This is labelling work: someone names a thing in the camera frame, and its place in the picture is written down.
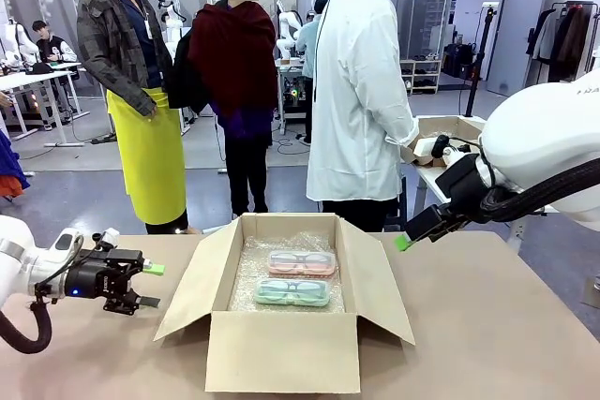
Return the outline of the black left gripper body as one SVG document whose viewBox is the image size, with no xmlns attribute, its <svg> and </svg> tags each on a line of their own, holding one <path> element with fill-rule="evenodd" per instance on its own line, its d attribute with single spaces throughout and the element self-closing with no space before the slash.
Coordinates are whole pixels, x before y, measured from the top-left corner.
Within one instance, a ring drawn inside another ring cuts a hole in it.
<svg viewBox="0 0 600 400">
<path fill-rule="evenodd" d="M 133 316 L 141 296 L 130 286 L 130 279 L 143 267 L 144 257 L 139 250 L 84 250 L 67 269 L 65 296 L 104 298 L 105 311 Z"/>
</svg>

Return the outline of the mannequin with dark red shawl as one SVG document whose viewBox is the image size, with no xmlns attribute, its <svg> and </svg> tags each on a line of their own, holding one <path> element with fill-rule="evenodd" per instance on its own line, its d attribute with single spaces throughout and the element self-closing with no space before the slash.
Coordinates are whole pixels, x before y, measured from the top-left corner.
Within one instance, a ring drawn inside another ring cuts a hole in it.
<svg viewBox="0 0 600 400">
<path fill-rule="evenodd" d="M 265 213 L 266 152 L 278 104 L 276 30 L 258 0 L 204 5 L 176 48 L 170 106 L 210 107 L 224 135 L 233 216 Z"/>
</svg>

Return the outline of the person's right forearm white sleeve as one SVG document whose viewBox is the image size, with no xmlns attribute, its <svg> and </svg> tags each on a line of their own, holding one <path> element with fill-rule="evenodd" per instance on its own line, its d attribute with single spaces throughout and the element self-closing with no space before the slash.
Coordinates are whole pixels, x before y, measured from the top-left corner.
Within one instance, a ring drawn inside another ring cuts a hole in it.
<svg viewBox="0 0 600 400">
<path fill-rule="evenodd" d="M 383 128 L 385 140 L 393 145 L 407 147 L 419 134 L 419 125 L 410 109 L 385 109 L 371 112 Z"/>
</svg>

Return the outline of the clear bubble wrap sheet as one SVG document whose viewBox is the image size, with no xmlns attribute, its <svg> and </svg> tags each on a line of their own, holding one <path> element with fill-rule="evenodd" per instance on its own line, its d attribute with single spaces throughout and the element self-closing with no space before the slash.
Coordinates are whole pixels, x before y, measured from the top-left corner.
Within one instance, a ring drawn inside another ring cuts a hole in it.
<svg viewBox="0 0 600 400">
<path fill-rule="evenodd" d="M 273 251 L 331 252 L 336 256 L 337 268 L 333 275 L 327 277 L 270 274 L 267 258 Z M 309 279 L 327 282 L 330 286 L 329 304 L 324 307 L 257 304 L 254 300 L 255 288 L 260 281 L 268 278 Z M 338 256 L 334 247 L 330 245 L 327 234 L 324 232 L 301 231 L 292 237 L 249 236 L 241 250 L 228 309 L 231 311 L 255 312 L 343 313 L 345 305 Z"/>
</svg>

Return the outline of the white background work table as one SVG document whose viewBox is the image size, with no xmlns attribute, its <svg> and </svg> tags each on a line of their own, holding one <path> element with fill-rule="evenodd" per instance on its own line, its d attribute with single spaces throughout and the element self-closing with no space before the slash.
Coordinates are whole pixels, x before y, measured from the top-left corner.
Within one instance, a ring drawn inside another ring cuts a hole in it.
<svg viewBox="0 0 600 400">
<path fill-rule="evenodd" d="M 42 107 L 42 111 L 46 111 L 46 107 L 41 101 L 41 94 L 39 93 L 39 89 L 44 87 L 46 89 L 46 93 L 49 97 L 50 106 L 52 108 L 52 118 L 56 124 L 56 129 L 58 130 L 59 140 L 57 142 L 46 142 L 43 144 L 46 148 L 77 148 L 84 147 L 83 142 L 73 142 L 68 141 L 67 136 L 65 134 L 64 127 L 62 125 L 59 110 L 56 104 L 55 95 L 53 94 L 53 90 L 51 87 L 50 80 L 59 79 L 60 77 L 67 77 L 67 81 L 72 93 L 72 97 L 75 102 L 77 114 L 72 117 L 71 123 L 74 123 L 75 119 L 79 119 L 88 115 L 88 111 L 83 111 L 79 104 L 79 99 L 77 97 L 77 93 L 74 89 L 74 85 L 71 77 L 71 70 L 78 69 L 80 63 L 63 63 L 52 67 L 52 73 L 46 74 L 38 74 L 38 75 L 28 75 L 25 72 L 13 73 L 10 75 L 0 77 L 0 91 L 7 92 L 9 97 L 12 97 L 12 103 L 14 110 L 17 113 L 17 118 L 22 129 L 22 133 L 19 135 L 14 135 L 10 137 L 8 135 L 8 129 L 6 127 L 5 121 L 0 114 L 0 129 L 13 141 L 19 141 L 24 138 L 27 138 L 38 132 L 38 129 L 28 130 L 23 120 L 23 116 L 18 105 L 18 101 L 16 99 L 17 94 L 27 93 L 32 91 L 35 93 L 36 101 L 38 105 Z"/>
</svg>

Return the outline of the person in white coat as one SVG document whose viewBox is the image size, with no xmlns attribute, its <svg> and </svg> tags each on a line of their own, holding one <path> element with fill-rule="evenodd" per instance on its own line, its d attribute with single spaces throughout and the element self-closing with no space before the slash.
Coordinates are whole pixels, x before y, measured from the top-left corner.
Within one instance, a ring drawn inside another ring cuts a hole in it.
<svg viewBox="0 0 600 400">
<path fill-rule="evenodd" d="M 381 232 L 400 192 L 399 149 L 371 112 L 410 109 L 391 0 L 329 0 L 317 32 L 307 197 Z"/>
</svg>

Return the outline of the black suitcases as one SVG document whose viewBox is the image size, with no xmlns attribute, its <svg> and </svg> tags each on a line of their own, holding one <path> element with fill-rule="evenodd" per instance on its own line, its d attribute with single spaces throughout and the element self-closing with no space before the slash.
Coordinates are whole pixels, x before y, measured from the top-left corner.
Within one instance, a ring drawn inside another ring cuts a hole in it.
<svg viewBox="0 0 600 400">
<path fill-rule="evenodd" d="M 450 43 L 443 49 L 442 72 L 454 78 L 468 80 L 473 72 L 475 43 Z"/>
</svg>

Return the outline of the standing person in teal shirt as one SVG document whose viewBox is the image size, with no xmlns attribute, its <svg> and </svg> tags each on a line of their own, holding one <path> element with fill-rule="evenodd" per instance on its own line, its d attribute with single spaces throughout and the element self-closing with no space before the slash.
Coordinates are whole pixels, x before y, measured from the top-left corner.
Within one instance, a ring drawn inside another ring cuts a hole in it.
<svg viewBox="0 0 600 400">
<path fill-rule="evenodd" d="M 303 64 L 303 81 L 306 94 L 306 119 L 305 135 L 300 139 L 302 143 L 309 146 L 311 144 L 312 134 L 312 102 L 313 102 L 313 76 L 314 63 L 316 57 L 317 32 L 323 11 L 328 0 L 316 0 L 314 3 L 315 16 L 311 22 L 305 24 L 299 33 L 296 41 L 296 49 L 304 53 L 305 62 Z"/>
</svg>

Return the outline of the pink glasses case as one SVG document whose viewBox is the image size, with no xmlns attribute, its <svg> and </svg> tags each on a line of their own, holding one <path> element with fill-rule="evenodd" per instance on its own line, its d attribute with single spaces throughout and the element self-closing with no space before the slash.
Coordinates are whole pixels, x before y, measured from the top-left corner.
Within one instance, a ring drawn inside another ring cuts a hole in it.
<svg viewBox="0 0 600 400">
<path fill-rule="evenodd" d="M 273 251 L 267 258 L 270 274 L 331 276 L 337 268 L 331 252 Z"/>
</svg>

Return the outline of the white side table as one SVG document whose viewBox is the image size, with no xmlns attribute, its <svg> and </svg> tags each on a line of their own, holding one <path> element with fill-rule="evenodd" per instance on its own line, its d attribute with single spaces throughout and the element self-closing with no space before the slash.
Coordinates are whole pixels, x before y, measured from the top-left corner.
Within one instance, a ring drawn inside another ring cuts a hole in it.
<svg viewBox="0 0 600 400">
<path fill-rule="evenodd" d="M 437 178 L 442 175 L 445 168 L 417 166 L 414 164 L 412 164 L 412 166 L 415 168 L 419 177 L 412 216 L 419 215 L 425 209 L 428 193 L 434 195 L 437 203 L 447 203 L 450 201 L 436 184 Z M 517 253 L 520 252 L 521 245 L 524 242 L 526 229 L 532 221 L 533 215 L 528 215 L 509 224 L 510 233 L 506 242 Z"/>
</svg>

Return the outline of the seated person in varsity jacket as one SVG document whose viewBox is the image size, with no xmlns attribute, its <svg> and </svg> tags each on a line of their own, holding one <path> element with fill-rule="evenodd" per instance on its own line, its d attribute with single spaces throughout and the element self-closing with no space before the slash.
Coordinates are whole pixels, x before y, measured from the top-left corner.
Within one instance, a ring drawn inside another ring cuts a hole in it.
<svg viewBox="0 0 600 400">
<path fill-rule="evenodd" d="M 51 64 L 51 63 L 76 63 L 78 61 L 78 57 L 76 53 L 70 48 L 70 46 L 60 37 L 54 35 L 48 24 L 42 20 L 37 20 L 32 23 L 32 29 L 39 36 L 39 40 L 37 41 L 37 47 L 40 54 L 40 59 L 43 63 Z M 65 123 L 68 123 L 70 120 L 70 115 L 75 111 L 67 101 L 64 101 L 59 94 L 59 89 L 57 83 L 60 83 L 61 86 L 68 83 L 68 79 L 65 77 L 54 79 L 51 81 L 52 91 L 55 96 L 55 101 L 57 103 L 57 107 L 59 113 L 61 115 L 61 120 Z"/>
</svg>

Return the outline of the black clothes rack with coats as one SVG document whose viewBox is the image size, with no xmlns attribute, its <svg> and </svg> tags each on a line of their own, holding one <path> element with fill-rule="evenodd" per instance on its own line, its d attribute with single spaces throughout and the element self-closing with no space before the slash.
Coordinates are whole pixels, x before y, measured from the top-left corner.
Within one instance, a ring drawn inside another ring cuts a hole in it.
<svg viewBox="0 0 600 400">
<path fill-rule="evenodd" d="M 526 53 L 538 63 L 536 82 L 542 68 L 547 68 L 547 81 L 573 81 L 582 58 L 591 67 L 592 45 L 600 24 L 600 5 L 592 1 L 555 2 L 542 11 L 530 29 Z"/>
</svg>

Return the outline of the small white box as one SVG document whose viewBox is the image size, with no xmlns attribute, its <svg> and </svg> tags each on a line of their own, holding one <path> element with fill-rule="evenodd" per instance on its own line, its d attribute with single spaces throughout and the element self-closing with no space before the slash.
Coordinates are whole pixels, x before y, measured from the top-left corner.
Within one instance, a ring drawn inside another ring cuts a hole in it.
<svg viewBox="0 0 600 400">
<path fill-rule="evenodd" d="M 437 141 L 436 137 L 421 138 L 416 141 L 413 153 L 417 159 L 432 159 L 432 151 Z"/>
</svg>

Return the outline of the mint green glasses case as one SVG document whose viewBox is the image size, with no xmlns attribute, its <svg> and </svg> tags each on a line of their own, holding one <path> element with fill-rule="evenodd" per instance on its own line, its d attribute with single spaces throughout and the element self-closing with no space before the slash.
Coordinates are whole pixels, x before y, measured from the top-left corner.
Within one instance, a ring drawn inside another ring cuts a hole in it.
<svg viewBox="0 0 600 400">
<path fill-rule="evenodd" d="M 257 304 L 324 307 L 330 301 L 327 282 L 309 279 L 268 278 L 254 292 Z"/>
</svg>

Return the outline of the wooden shoe rack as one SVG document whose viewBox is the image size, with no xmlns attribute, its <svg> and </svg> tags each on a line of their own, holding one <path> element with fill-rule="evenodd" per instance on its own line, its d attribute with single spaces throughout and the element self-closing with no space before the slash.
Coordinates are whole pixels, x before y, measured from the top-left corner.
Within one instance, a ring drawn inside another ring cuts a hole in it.
<svg viewBox="0 0 600 400">
<path fill-rule="evenodd" d="M 441 60 L 401 60 L 400 69 L 409 95 L 436 94 L 438 92 L 442 72 Z"/>
</svg>

